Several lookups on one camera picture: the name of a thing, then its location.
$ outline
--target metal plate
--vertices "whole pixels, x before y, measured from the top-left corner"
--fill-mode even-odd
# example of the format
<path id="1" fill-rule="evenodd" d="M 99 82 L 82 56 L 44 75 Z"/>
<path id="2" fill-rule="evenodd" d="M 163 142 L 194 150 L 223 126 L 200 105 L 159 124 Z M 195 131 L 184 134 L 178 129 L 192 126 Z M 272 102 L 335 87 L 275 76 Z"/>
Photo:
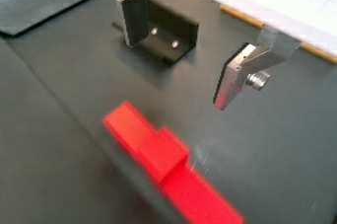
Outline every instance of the metal plate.
<path id="1" fill-rule="evenodd" d="M 199 23 L 159 0 L 148 0 L 148 2 L 150 36 L 140 42 L 139 47 L 172 65 L 196 46 Z M 116 15 L 114 24 L 118 28 L 122 28 L 120 23 Z"/>

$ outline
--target red block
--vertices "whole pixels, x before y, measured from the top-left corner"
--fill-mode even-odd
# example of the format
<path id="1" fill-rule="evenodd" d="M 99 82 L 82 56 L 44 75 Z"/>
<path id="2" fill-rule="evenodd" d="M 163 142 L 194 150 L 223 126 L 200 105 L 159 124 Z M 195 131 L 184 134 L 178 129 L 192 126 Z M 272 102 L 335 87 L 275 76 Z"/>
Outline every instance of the red block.
<path id="1" fill-rule="evenodd" d="M 163 193 L 194 224 L 242 224 L 243 216 L 187 165 L 163 187 Z"/>
<path id="2" fill-rule="evenodd" d="M 143 166 L 160 185 L 171 178 L 187 162 L 188 148 L 163 128 L 155 136 L 140 144 L 140 158 Z"/>
<path id="3" fill-rule="evenodd" d="M 130 102 L 124 102 L 104 116 L 103 123 L 124 149 L 139 160 L 139 146 L 155 136 L 156 130 Z"/>
<path id="4" fill-rule="evenodd" d="M 156 131 L 128 102 L 103 122 L 190 223 L 243 224 L 231 203 L 187 164 L 188 148 L 166 127 Z"/>

